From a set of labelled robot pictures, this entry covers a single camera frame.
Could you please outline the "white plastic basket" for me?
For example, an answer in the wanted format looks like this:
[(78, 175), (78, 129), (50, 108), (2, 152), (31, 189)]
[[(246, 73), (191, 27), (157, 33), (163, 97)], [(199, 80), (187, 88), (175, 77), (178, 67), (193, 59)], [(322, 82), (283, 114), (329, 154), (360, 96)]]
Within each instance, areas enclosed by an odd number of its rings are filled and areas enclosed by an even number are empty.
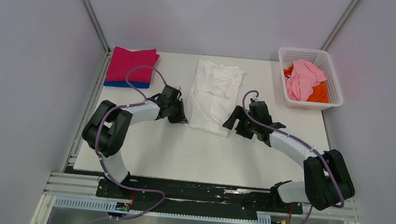
[[(317, 49), (302, 49), (294, 47), (282, 47), (278, 51), (279, 65), (280, 65), (280, 75), (282, 78), (282, 86), (284, 92), (284, 105), (287, 108), (300, 108), (300, 109), (311, 109), (311, 110), (325, 110), (329, 107), (339, 107), (343, 103), (341, 89), (338, 82), (338, 77), (334, 70), (332, 60), (330, 55), (323, 51)], [(327, 93), (329, 97), (329, 103), (315, 103), (307, 101), (295, 101), (288, 98), (286, 93), (286, 85), (284, 79), (284, 69), (287, 69), (292, 61), (295, 60), (306, 60), (309, 61), (319, 69), (324, 71), (327, 77)]]

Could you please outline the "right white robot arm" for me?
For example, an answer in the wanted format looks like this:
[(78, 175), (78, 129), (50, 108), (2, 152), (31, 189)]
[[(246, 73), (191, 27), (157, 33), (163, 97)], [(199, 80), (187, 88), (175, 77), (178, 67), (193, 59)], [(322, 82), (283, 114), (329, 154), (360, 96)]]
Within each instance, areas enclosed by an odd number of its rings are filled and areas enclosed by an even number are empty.
[(354, 197), (355, 188), (341, 152), (321, 150), (295, 136), (279, 122), (273, 122), (263, 101), (254, 101), (249, 109), (236, 106), (222, 125), (247, 139), (257, 137), (295, 161), (304, 174), (303, 181), (284, 181), (271, 187), (271, 208), (283, 211), (290, 203), (308, 203), (319, 211), (342, 208)]

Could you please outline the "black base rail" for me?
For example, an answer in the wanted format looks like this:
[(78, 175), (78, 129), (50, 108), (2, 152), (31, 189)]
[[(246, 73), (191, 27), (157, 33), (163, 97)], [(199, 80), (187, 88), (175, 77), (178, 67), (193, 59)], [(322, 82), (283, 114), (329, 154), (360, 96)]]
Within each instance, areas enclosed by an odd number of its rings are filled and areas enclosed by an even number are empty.
[(131, 209), (214, 215), (228, 218), (252, 218), (257, 212), (300, 215), (299, 203), (284, 203), (278, 193), (268, 189), (130, 176), (119, 187), (107, 178), (99, 180), (96, 196), (129, 199)]

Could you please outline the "white printed t shirt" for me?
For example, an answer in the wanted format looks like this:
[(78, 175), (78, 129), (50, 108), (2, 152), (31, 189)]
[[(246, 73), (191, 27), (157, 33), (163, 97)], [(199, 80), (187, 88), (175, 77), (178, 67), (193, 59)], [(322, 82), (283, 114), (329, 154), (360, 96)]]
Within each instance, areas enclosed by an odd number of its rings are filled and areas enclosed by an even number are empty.
[(226, 138), (222, 125), (236, 107), (245, 71), (200, 59), (185, 102), (186, 127)]

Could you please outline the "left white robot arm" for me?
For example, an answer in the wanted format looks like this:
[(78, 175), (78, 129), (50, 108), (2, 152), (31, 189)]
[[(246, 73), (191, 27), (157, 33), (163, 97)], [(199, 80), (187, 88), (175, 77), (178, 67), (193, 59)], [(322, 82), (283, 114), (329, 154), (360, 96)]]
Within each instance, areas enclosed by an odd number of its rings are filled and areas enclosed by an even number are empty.
[(130, 193), (127, 181), (130, 171), (122, 159), (121, 147), (131, 125), (167, 119), (171, 124), (187, 124), (182, 93), (166, 85), (162, 92), (138, 104), (116, 105), (103, 100), (82, 131), (82, 139), (98, 156), (100, 165), (111, 183), (110, 190), (118, 198)]

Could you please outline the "pink t shirt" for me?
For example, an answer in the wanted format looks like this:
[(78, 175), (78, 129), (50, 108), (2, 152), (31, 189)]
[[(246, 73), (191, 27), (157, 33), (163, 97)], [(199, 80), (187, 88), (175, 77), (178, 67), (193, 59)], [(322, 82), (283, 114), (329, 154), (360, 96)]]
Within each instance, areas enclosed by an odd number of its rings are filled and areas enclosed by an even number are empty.
[(305, 98), (302, 98), (303, 101), (306, 101), (308, 97), (308, 95), (305, 95), (306, 84), (310, 87), (314, 87), (316, 85), (315, 82), (327, 82), (324, 71), (309, 61), (298, 59), (292, 61), (291, 65), (294, 66), (292, 76), (299, 75), (301, 95), (302, 97), (305, 96)]

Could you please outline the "folded magenta t shirt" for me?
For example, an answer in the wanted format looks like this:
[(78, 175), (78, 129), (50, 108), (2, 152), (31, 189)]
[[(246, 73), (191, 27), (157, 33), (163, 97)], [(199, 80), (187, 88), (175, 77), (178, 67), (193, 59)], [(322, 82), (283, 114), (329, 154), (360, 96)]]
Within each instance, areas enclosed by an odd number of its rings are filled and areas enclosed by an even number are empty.
[(160, 55), (156, 49), (130, 51), (116, 46), (112, 53), (112, 58), (107, 70), (106, 80), (108, 82), (150, 83), (153, 71), (150, 68), (133, 69), (140, 66), (154, 67)]

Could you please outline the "orange t shirt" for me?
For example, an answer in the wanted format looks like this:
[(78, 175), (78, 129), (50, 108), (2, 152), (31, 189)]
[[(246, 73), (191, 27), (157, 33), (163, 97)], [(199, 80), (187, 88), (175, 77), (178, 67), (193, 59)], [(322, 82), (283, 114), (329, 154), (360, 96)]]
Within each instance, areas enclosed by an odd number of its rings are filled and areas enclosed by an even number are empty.
[[(300, 100), (303, 101), (301, 95), (301, 85), (299, 75), (292, 76), (294, 70), (294, 66), (291, 65), (288, 69), (284, 69), (284, 78), (286, 84), (286, 93), (288, 97), (292, 100)], [(315, 82), (314, 87), (310, 87), (306, 84), (305, 95), (308, 95), (306, 101), (307, 102), (316, 102), (316, 103), (329, 103), (329, 97), (327, 93), (327, 84), (325, 81)]]

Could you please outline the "folded blue t shirt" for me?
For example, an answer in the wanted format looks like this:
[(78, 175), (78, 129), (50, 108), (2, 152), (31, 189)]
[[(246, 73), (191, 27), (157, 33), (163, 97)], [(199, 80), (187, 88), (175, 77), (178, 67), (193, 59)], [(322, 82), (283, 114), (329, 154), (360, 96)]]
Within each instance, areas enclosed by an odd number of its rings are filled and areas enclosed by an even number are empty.
[(150, 83), (143, 83), (143, 82), (134, 82), (134, 81), (130, 81), (129, 83), (127, 83), (126, 81), (117, 81), (117, 82), (113, 82), (113, 81), (107, 81), (105, 80), (103, 82), (103, 85), (105, 87), (120, 87), (120, 88), (138, 88), (138, 89), (148, 89), (150, 87)]

